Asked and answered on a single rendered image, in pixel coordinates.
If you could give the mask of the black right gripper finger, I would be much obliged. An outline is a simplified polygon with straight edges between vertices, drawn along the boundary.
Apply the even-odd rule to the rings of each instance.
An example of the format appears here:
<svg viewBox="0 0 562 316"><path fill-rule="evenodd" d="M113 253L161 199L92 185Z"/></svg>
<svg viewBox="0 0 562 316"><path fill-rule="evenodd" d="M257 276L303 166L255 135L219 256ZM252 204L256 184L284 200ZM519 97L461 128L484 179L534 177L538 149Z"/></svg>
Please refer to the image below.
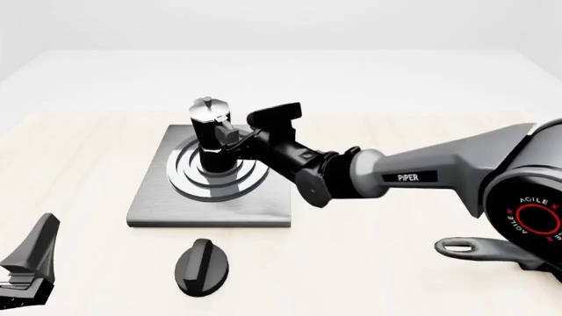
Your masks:
<svg viewBox="0 0 562 316"><path fill-rule="evenodd" d="M221 135L221 147L227 151L233 151L248 142L252 137L257 136L259 129L245 131L240 129L228 130Z"/></svg>

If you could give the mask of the dark grey frying pan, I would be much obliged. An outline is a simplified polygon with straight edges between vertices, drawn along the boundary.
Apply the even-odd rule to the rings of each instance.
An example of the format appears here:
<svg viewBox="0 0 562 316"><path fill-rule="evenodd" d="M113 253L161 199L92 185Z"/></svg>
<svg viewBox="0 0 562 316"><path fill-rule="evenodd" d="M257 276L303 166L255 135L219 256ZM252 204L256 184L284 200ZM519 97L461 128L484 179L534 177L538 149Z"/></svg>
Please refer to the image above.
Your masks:
<svg viewBox="0 0 562 316"><path fill-rule="evenodd" d="M521 270L550 273L562 284L562 269L554 268L510 241L476 237L450 237L437 241L440 255L474 262L515 262Z"/></svg>

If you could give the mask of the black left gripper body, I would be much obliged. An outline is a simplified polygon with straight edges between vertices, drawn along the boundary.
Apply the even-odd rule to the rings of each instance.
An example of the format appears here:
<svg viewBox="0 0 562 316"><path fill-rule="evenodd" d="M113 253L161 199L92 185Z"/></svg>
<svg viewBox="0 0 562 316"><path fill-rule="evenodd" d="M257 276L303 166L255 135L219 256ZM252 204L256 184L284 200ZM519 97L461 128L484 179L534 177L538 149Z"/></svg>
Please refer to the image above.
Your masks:
<svg viewBox="0 0 562 316"><path fill-rule="evenodd" d="M9 277L0 282L0 309L45 305L54 289L53 268L11 270Z"/></svg>

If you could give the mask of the flat black stove plate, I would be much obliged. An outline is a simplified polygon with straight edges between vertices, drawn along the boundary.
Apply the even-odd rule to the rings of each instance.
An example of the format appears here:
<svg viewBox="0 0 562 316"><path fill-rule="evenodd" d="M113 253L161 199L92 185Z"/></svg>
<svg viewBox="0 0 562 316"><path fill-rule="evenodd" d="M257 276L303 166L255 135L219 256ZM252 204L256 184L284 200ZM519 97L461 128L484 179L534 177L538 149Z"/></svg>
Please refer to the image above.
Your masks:
<svg viewBox="0 0 562 316"><path fill-rule="evenodd" d="M203 168L190 125L165 131L126 215L130 227L288 227L291 184L261 162Z"/></svg>

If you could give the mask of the silver and black moka pot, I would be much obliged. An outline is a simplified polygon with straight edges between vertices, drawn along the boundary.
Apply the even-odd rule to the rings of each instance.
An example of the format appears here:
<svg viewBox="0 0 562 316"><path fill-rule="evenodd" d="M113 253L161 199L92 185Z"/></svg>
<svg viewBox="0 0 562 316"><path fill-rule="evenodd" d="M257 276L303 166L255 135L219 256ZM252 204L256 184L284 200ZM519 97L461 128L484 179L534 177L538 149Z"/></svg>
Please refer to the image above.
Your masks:
<svg viewBox="0 0 562 316"><path fill-rule="evenodd" d="M189 109L190 119L198 139L200 162L202 168L209 173L226 173L234 167L236 159L222 149L215 131L218 127L230 134L230 107L227 102L212 97L194 100Z"/></svg>

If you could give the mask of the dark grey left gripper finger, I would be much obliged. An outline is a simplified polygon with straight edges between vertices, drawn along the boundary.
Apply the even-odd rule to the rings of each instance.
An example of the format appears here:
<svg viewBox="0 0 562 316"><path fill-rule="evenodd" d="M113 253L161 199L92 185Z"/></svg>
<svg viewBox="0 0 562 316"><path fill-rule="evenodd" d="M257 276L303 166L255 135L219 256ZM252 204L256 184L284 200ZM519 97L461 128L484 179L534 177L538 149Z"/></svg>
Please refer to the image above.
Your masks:
<svg viewBox="0 0 562 316"><path fill-rule="evenodd" d="M28 273L55 281L54 246L60 223L52 213L44 213L19 246L0 261L0 267L12 274Z"/></svg>

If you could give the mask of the round black stove knob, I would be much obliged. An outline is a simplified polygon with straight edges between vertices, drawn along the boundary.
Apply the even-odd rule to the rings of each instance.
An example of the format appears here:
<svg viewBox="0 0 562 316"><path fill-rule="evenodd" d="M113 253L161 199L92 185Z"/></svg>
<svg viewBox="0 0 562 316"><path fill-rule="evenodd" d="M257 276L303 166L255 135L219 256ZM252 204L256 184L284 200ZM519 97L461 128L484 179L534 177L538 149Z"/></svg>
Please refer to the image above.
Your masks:
<svg viewBox="0 0 562 316"><path fill-rule="evenodd" d="M226 282L229 262L226 253L209 239L196 239L177 260L174 277L189 297L207 297Z"/></svg>

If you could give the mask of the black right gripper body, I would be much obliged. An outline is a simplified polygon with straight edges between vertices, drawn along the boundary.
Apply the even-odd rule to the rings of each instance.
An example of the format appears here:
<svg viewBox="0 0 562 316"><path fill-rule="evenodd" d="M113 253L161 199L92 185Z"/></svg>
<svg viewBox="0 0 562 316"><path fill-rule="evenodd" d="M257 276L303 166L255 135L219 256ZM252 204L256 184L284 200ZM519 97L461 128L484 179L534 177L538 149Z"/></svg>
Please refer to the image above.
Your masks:
<svg viewBox="0 0 562 316"><path fill-rule="evenodd" d="M291 170L289 155L284 153L282 144L295 141L295 130L266 131L255 128L245 137L240 158L258 160L276 171Z"/></svg>

